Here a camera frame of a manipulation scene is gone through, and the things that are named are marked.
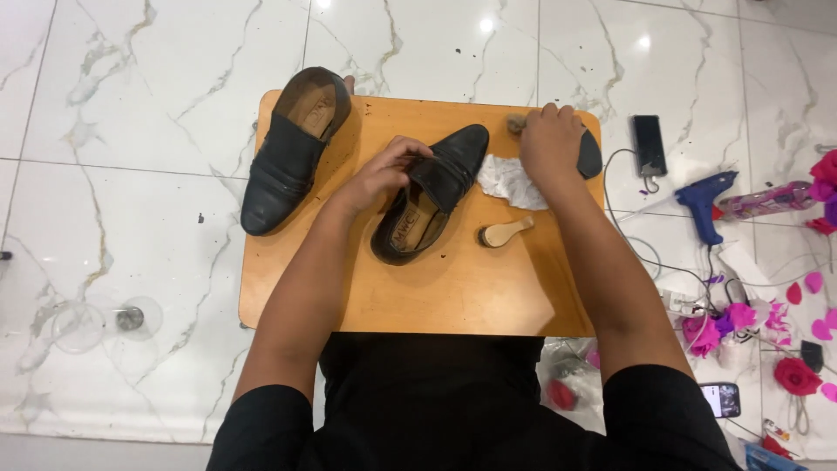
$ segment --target shoe brush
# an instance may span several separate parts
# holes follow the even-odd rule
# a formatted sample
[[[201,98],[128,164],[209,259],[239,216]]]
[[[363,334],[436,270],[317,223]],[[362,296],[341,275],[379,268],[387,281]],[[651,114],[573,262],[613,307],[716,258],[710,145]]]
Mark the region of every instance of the shoe brush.
[[[506,127],[515,136],[520,136],[523,128],[526,127],[526,117],[517,113],[509,113],[506,116]]]
[[[535,219],[531,216],[508,224],[487,225],[477,231],[476,241],[483,247],[495,249],[504,246],[514,234],[534,226]]]

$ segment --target plastic bottle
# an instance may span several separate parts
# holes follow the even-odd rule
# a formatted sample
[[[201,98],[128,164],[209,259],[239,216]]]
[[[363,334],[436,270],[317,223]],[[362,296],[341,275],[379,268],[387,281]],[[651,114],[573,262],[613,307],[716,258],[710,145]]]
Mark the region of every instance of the plastic bottle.
[[[817,204],[808,194],[809,188],[810,183],[795,181],[758,193],[725,198],[716,206],[724,214],[722,220],[745,220],[755,216],[806,210]]]

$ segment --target plastic bag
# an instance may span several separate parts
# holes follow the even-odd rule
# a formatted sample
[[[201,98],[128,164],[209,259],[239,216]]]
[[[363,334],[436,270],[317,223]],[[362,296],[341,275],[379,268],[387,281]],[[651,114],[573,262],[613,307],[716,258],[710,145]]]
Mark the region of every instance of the plastic bag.
[[[536,373],[543,406],[604,435],[602,376],[584,359],[595,347],[595,339],[547,337]]]

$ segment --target smartphone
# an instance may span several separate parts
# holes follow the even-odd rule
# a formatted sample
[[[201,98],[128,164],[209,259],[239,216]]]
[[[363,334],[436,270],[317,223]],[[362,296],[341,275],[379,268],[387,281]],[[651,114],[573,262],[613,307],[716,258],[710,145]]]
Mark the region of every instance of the smartphone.
[[[715,417],[738,417],[741,415],[741,396],[735,383],[707,383],[701,386],[703,396],[712,407]]]
[[[656,115],[632,116],[634,129],[634,150],[641,177],[660,177],[669,170],[665,166],[663,134],[660,131],[660,117]]]

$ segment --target black shirt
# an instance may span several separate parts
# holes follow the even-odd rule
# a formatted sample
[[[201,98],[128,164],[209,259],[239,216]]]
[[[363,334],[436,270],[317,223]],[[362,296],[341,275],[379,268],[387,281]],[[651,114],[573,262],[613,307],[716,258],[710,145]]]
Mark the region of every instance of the black shirt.
[[[377,345],[326,386],[316,432],[311,404],[291,387],[241,396],[208,469],[738,469],[700,388],[677,370],[613,375],[607,437],[540,406],[533,375],[482,343]]]

